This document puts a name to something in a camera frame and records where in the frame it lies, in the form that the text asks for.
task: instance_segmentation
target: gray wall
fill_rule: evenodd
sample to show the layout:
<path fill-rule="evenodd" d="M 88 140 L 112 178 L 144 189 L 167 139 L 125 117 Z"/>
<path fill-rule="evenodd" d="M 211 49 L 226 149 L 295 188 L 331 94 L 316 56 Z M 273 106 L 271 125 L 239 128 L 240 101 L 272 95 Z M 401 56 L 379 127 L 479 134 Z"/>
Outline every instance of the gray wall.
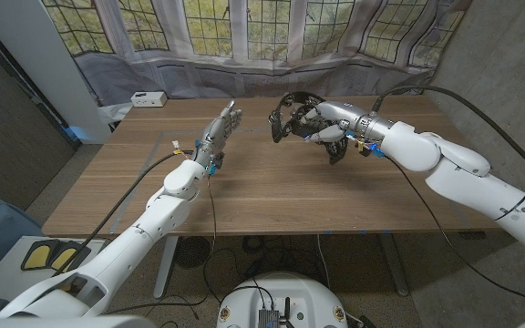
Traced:
<path fill-rule="evenodd" d="M 24 210 L 74 152 L 0 65 L 0 199 Z"/>
<path fill-rule="evenodd" d="M 441 58 L 432 85 L 473 102 L 525 149 L 525 1 L 474 1 Z M 427 92 L 491 163 L 525 191 L 525 161 L 458 102 Z"/>
<path fill-rule="evenodd" d="M 0 0 L 0 40 L 83 143 L 108 139 L 108 125 L 40 1 Z"/>

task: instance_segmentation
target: concrete wall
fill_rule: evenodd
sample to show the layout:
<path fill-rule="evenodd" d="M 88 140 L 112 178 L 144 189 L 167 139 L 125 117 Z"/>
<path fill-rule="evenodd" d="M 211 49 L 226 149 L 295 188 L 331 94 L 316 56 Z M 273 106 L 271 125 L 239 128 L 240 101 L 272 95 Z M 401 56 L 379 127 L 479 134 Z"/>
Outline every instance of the concrete wall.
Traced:
<path fill-rule="evenodd" d="M 525 149 L 525 1 L 474 1 L 432 85 L 473 102 Z M 525 191 L 525 161 L 492 128 L 457 101 L 427 95 L 489 160 L 495 175 Z"/>

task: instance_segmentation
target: window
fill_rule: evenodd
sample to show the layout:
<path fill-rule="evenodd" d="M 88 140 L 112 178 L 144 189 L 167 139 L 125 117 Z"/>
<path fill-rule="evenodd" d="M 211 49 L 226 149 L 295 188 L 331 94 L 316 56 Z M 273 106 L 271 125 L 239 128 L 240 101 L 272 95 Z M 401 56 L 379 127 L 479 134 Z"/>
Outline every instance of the window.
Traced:
<path fill-rule="evenodd" d="M 118 0 L 118 6 L 135 50 L 169 49 L 151 0 Z"/>
<path fill-rule="evenodd" d="M 309 0 L 305 18 L 303 59 L 337 50 L 347 29 L 354 0 Z"/>
<path fill-rule="evenodd" d="M 453 35 L 455 28 L 463 17 L 463 12 L 447 13 L 450 1 L 439 1 L 440 18 L 436 25 L 416 45 L 410 64 L 421 67 L 436 67 L 443 48 Z"/>
<path fill-rule="evenodd" d="M 400 40 L 417 21 L 426 4 L 427 0 L 389 0 L 370 31 L 364 53 L 394 62 Z"/>
<path fill-rule="evenodd" d="M 70 54 L 113 52 L 92 0 L 44 0 L 44 6 Z"/>
<path fill-rule="evenodd" d="M 194 54 L 232 57 L 228 0 L 184 0 Z"/>
<path fill-rule="evenodd" d="M 248 58 L 287 60 L 290 0 L 249 0 Z"/>

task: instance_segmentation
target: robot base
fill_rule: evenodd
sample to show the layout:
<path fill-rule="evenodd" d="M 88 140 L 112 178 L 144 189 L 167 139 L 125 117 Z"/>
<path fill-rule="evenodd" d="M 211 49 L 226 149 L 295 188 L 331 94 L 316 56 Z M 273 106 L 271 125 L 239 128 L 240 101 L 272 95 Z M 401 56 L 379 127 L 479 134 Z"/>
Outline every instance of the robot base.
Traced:
<path fill-rule="evenodd" d="M 269 295 L 260 290 L 253 280 L 241 283 L 236 288 L 253 286 L 229 294 L 218 311 L 218 328 L 271 327 L 278 328 L 285 319 L 287 327 L 347 327 L 345 312 L 337 297 L 321 283 L 293 272 L 267 272 L 255 277 L 258 285 L 273 296 L 274 312 Z M 285 299 L 289 298 L 289 317 L 284 318 Z"/>

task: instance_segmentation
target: white curtain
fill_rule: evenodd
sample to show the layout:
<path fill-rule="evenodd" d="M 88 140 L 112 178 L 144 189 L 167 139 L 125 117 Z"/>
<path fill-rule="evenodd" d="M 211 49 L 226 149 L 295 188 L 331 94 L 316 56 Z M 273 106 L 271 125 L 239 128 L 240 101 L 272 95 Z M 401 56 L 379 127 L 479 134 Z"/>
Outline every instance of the white curtain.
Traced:
<path fill-rule="evenodd" d="M 344 96 L 424 83 L 464 14 L 452 0 L 43 3 L 100 106 L 136 91 Z"/>

